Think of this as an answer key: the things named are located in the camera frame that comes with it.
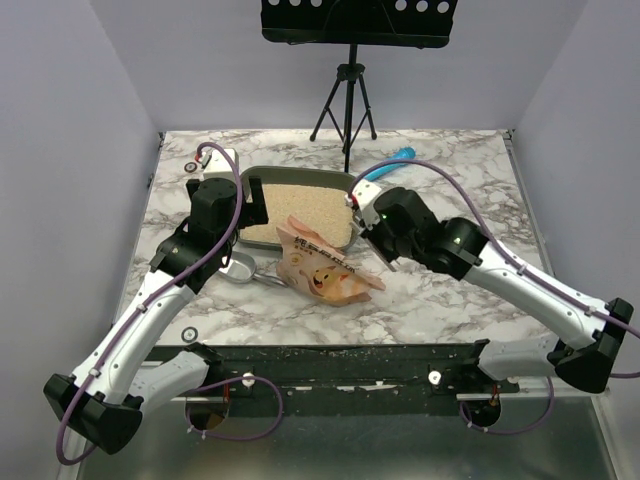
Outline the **silver metal scoop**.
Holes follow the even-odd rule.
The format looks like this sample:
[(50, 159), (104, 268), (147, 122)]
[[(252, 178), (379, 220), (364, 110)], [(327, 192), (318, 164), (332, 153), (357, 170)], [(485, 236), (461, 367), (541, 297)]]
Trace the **silver metal scoop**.
[(218, 270), (218, 274), (234, 284), (247, 284), (252, 281), (265, 285), (287, 287), (279, 277), (261, 274), (253, 257), (242, 252), (233, 252), (225, 260), (226, 265)]

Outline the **pink cat litter bag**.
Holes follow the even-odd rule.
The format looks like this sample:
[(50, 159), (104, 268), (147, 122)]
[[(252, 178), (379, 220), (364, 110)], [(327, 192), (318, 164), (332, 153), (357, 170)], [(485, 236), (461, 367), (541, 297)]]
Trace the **pink cat litter bag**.
[(315, 300), (345, 306), (371, 300), (370, 291), (385, 291), (383, 281), (350, 265), (346, 256), (293, 216), (276, 226), (282, 259), (276, 274), (289, 287)]

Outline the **grey bag clip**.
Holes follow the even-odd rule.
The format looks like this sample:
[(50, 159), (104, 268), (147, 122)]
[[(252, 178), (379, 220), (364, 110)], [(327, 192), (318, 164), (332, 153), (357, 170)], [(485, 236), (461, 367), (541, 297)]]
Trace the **grey bag clip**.
[(389, 250), (384, 246), (384, 242), (381, 239), (372, 234), (364, 235), (363, 239), (388, 270), (391, 272), (397, 271), (396, 267), (392, 264), (397, 256), (392, 250)]

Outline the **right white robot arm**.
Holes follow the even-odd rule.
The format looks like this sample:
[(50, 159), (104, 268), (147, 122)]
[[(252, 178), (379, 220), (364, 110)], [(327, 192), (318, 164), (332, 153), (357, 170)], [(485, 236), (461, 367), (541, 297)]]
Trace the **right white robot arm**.
[(365, 239), (386, 263), (413, 260), (493, 293), (536, 319), (550, 335), (521, 341), (482, 341), (460, 367), (460, 379), (480, 392), (509, 377), (556, 376), (591, 394), (612, 376), (632, 306), (572, 289), (529, 265), (479, 225), (456, 217), (440, 221), (413, 190), (383, 190), (363, 182), (349, 194)]

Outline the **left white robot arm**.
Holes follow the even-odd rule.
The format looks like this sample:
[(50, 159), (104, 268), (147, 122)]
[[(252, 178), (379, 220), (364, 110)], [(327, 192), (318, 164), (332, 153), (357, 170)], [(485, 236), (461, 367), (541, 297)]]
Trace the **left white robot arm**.
[(157, 407), (221, 385), (214, 351), (198, 343), (140, 370), (172, 320), (228, 264), (239, 229), (267, 219), (264, 205), (246, 202), (239, 180), (190, 180), (186, 188), (190, 214), (158, 246), (134, 300), (88, 358), (69, 375), (52, 375), (43, 389), (60, 428), (109, 455), (122, 450)]

